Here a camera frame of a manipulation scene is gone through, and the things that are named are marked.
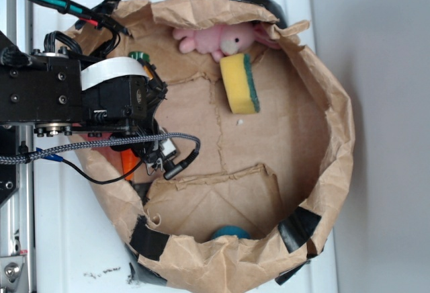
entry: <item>blue ball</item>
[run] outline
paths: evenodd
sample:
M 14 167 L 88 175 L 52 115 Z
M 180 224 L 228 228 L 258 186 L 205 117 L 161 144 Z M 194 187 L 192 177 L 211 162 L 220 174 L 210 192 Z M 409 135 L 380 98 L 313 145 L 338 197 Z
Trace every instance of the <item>blue ball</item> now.
M 243 230 L 241 227 L 237 226 L 224 226 L 220 229 L 218 229 L 213 235 L 212 239 L 224 236 L 224 235 L 230 235 L 230 236 L 237 236 L 237 238 L 241 239 L 251 239 L 251 236 L 249 233 L 245 230 Z

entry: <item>blue wire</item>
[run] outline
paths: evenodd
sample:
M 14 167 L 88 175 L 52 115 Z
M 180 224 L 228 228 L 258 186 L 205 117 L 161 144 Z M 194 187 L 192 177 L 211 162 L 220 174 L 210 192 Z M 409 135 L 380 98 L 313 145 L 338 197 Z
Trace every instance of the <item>blue wire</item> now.
M 36 151 L 42 152 L 42 149 L 36 147 Z M 57 155 L 57 154 L 51 154 L 51 155 L 48 155 L 47 157 L 44 157 L 44 159 L 49 160 L 49 161 L 62 162 L 63 157 L 61 157 L 60 155 Z
M 39 0 L 42 2 L 46 2 L 55 6 L 61 6 L 61 7 L 66 7 L 66 2 L 64 1 L 60 1 L 60 0 Z M 83 10 L 79 7 L 76 7 L 74 5 L 70 5 L 70 10 L 75 12 L 75 13 L 83 13 Z

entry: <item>red wire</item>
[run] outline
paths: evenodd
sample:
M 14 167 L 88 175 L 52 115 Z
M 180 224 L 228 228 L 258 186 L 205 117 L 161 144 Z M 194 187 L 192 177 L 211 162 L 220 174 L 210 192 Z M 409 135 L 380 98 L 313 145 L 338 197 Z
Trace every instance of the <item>red wire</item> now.
M 95 21 L 93 19 L 83 19 L 82 17 L 80 17 L 79 19 L 81 19 L 81 20 L 83 20 L 85 22 L 88 22 L 88 23 L 90 23 L 90 24 L 92 24 L 94 26 L 98 26 L 99 25 L 99 22 L 97 22 L 97 21 Z

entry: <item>green wire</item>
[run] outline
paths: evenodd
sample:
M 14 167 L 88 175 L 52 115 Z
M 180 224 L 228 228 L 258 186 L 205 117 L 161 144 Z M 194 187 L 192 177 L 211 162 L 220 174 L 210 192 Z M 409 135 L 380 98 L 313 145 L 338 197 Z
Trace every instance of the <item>green wire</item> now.
M 66 2 L 60 1 L 60 0 L 39 0 L 39 1 L 43 1 L 46 3 L 52 4 L 55 6 L 61 6 L 61 7 L 66 7 L 67 5 Z M 70 5 L 70 10 L 75 13 L 83 13 L 83 10 L 81 8 L 76 7 L 74 5 Z

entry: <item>white wall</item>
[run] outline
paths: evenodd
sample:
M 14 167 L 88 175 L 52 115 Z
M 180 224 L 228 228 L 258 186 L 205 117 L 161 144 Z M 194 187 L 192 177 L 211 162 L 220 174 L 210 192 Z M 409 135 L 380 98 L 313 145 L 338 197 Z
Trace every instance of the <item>white wall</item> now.
M 430 292 L 430 0 L 312 2 L 317 53 L 357 132 L 339 291 Z

